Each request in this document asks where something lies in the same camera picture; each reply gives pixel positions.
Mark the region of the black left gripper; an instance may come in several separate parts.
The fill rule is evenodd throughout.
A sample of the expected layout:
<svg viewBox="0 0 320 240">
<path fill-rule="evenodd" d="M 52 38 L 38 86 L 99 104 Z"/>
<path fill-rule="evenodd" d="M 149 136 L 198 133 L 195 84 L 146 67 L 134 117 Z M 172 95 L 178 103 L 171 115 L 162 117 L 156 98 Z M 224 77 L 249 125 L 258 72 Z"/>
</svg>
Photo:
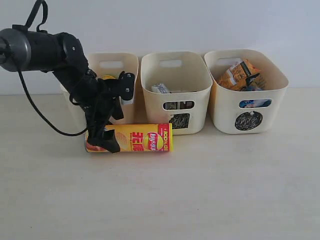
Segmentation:
<svg viewBox="0 0 320 240">
<path fill-rule="evenodd" d="M 120 91 L 117 89 L 99 90 L 97 96 L 92 98 L 92 105 L 83 109 L 88 130 L 87 142 L 92 146 L 102 147 L 110 153 L 121 151 L 115 130 L 104 131 L 106 125 L 112 125 L 110 118 L 115 120 L 124 118 L 120 96 Z"/>
</svg>

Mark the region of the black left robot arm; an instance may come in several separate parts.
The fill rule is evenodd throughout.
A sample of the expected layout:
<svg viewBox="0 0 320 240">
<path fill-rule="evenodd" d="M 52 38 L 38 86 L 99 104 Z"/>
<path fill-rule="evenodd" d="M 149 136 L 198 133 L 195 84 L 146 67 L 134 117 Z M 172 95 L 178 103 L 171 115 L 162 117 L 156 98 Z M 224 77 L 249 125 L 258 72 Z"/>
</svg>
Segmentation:
<svg viewBox="0 0 320 240">
<path fill-rule="evenodd" d="M 89 68 L 80 41 L 62 32 L 28 31 L 20 26 L 0 32 L 0 66 L 17 72 L 25 94 L 39 116 L 57 129 L 36 107 L 28 92 L 23 72 L 51 72 L 69 93 L 69 101 L 85 115 L 87 142 L 111 153 L 120 152 L 114 130 L 106 130 L 110 118 L 124 117 L 120 99 L 133 97 L 134 80 L 121 72 L 116 79 L 101 79 Z"/>
</svg>

